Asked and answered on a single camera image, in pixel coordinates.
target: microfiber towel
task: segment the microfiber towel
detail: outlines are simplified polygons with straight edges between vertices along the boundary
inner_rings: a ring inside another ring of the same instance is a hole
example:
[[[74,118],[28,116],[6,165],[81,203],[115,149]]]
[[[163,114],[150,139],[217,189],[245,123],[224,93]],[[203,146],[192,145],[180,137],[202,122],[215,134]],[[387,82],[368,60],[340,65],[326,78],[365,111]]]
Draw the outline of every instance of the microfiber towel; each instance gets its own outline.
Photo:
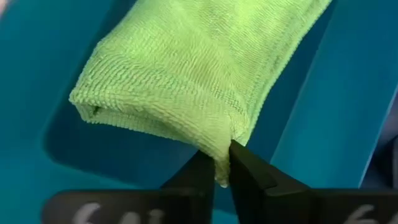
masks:
[[[193,144],[228,184],[266,95],[330,0],[138,0],[70,101],[83,120]]]

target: blue plastic surface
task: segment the blue plastic surface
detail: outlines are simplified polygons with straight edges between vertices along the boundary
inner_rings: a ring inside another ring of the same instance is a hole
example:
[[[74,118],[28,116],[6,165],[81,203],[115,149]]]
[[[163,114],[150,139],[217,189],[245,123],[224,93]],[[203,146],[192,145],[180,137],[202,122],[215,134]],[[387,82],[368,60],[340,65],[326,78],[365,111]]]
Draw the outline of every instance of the blue plastic surface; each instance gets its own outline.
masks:
[[[40,223],[59,190],[156,188],[195,153],[86,124],[67,101],[132,4],[18,0],[0,19],[0,223]],[[248,148],[311,186],[357,187],[398,83],[397,6],[335,1],[272,89]],[[216,188],[215,208],[213,223],[237,222],[229,189]]]

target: plastic bin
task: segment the plastic bin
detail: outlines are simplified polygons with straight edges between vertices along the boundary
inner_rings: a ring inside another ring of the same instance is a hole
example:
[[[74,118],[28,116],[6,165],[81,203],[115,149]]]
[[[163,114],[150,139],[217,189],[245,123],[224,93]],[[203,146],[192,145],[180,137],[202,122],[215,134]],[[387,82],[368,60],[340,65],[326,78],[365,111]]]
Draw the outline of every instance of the plastic bin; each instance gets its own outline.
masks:
[[[195,152],[86,124],[67,101],[95,43],[132,4],[18,0],[0,19],[1,223],[40,223],[44,201],[64,189],[156,188]],[[248,148],[312,187],[359,187],[398,84],[397,8],[333,2],[272,89]],[[216,188],[213,220],[237,222],[229,189]]]

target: folded towel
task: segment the folded towel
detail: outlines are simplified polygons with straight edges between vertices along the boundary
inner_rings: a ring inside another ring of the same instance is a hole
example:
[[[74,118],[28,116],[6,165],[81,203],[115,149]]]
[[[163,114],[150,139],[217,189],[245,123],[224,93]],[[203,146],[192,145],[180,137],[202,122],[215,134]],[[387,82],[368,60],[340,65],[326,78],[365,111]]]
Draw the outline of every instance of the folded towel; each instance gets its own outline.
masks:
[[[138,0],[70,101],[83,120],[193,144],[228,184],[271,86],[330,0]]]

